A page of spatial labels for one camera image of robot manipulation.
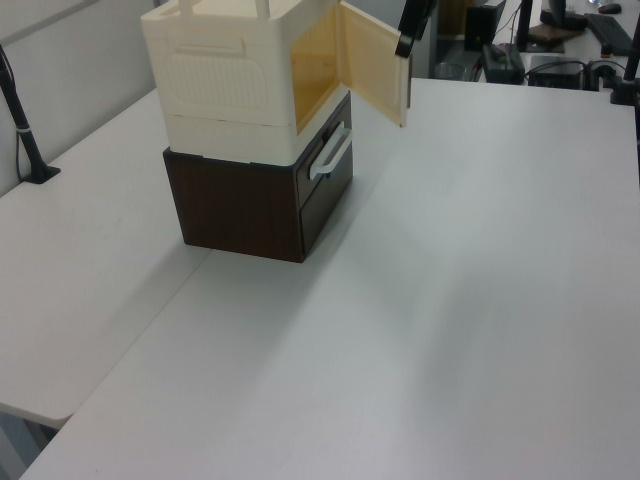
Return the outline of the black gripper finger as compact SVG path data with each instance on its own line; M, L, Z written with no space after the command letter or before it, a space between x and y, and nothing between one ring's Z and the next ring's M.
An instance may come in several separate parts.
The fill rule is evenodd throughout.
M400 37L396 45L396 56L408 58L411 55L414 43L422 39L435 7L435 0L405 1L398 26Z

